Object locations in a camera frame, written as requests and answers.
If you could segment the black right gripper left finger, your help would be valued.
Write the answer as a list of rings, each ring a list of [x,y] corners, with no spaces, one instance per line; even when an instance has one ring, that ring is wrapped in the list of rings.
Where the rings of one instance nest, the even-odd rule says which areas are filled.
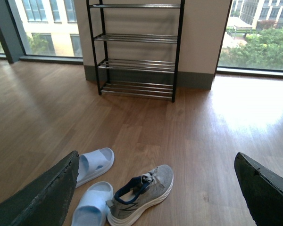
[[[34,181],[0,203],[0,226],[61,226],[72,200],[79,154],[72,151]]]

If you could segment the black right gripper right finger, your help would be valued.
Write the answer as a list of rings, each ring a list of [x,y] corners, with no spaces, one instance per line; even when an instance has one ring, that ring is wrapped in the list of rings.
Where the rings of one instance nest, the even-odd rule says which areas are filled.
[[[283,226],[283,178],[241,152],[234,169],[256,225]]]

